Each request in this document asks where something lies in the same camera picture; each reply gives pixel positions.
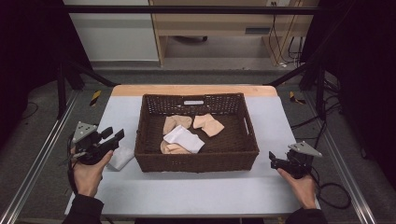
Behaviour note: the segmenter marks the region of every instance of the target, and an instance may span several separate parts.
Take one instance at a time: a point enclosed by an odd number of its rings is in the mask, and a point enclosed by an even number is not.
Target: orange tabletop edge
[[[144,94],[201,95],[242,92],[246,96],[277,96],[272,86],[254,85],[118,85],[111,96],[140,96]]]

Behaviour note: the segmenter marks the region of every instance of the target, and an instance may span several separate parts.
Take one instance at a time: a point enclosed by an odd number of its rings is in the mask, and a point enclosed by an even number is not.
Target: folded towel
[[[192,123],[192,118],[188,116],[174,115],[166,117],[165,124],[163,125],[163,134],[170,133],[176,126],[181,125],[189,129]]]
[[[208,121],[210,121],[210,120],[213,120],[214,118],[210,115],[210,114],[205,114],[205,115],[202,115],[202,116],[195,116],[195,118],[194,118],[194,123],[192,124],[192,127],[194,128],[194,129],[197,129],[197,128],[202,128],[202,127],[204,127],[205,126],[205,124],[208,122]]]
[[[191,154],[186,148],[179,144],[169,144],[166,141],[161,142],[161,152],[163,154]]]
[[[224,129],[224,125],[222,125],[218,120],[212,119],[207,121],[205,126],[202,128],[202,131],[206,132],[207,136],[212,137],[221,132]]]
[[[120,171],[134,157],[134,151],[128,147],[120,146],[114,150],[108,166]]]
[[[196,134],[178,125],[172,132],[163,137],[163,140],[172,144],[176,143],[186,148],[191,153],[198,153],[205,144]]]

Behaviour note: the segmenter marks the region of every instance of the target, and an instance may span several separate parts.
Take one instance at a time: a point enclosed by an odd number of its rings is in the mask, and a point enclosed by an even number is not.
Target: white cloth
[[[134,151],[132,149],[120,146],[114,150],[113,157],[111,157],[107,166],[120,171],[133,157]]]
[[[196,134],[181,125],[178,125],[172,132],[163,137],[168,143],[177,143],[186,148],[191,153],[198,153],[205,144]]]

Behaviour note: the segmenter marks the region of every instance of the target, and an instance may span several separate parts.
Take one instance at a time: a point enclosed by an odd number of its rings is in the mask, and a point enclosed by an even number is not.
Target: black curtain
[[[321,0],[334,7],[339,1]],[[315,16],[303,60],[323,39],[329,18]],[[357,0],[327,47],[322,65],[338,77],[340,100],[362,148],[396,188],[396,1]]]
[[[31,90],[56,80],[60,62],[72,60],[92,70],[62,0],[3,0],[0,3],[0,146],[27,106]],[[80,72],[63,63],[64,75],[81,89]]]

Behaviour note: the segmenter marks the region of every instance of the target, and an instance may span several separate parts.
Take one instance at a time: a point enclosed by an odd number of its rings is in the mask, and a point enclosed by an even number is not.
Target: aluminum rail
[[[309,104],[312,113],[316,115],[317,113],[314,107],[314,97],[306,92],[304,93],[304,97],[307,100],[307,103]],[[344,187],[349,192],[349,195],[352,199],[352,204],[355,208],[359,220],[362,224],[375,224],[376,221],[373,212],[371,211],[370,206],[364,199],[363,193],[361,192],[358,183],[353,177],[353,174],[347,167],[347,163],[344,161],[339,148],[337,147],[334,139],[332,138],[332,135],[330,134],[330,132],[325,132],[323,134],[323,137],[329,147],[332,162],[334,163],[334,166],[341,178],[341,181],[344,184]]]
[[[330,14],[339,8],[327,7],[193,7],[193,6],[43,6],[41,10],[62,10],[68,13],[159,13],[159,14],[262,14],[318,15]]]
[[[40,149],[40,152],[35,158],[35,162],[33,163],[26,177],[24,178],[20,188],[18,189],[18,192],[15,194],[7,210],[1,216],[1,224],[13,224],[16,222],[18,215],[20,214],[27,198],[29,197],[30,192],[35,185],[35,182],[37,181],[41,171],[43,170],[44,165],[46,164],[46,161],[56,141],[58,140],[58,137],[61,134],[61,131],[65,123],[67,122],[74,105],[76,104],[76,100],[79,94],[80,91],[72,92],[71,96],[69,97],[64,115],[60,119],[57,119],[55,124],[53,125],[46,142]]]

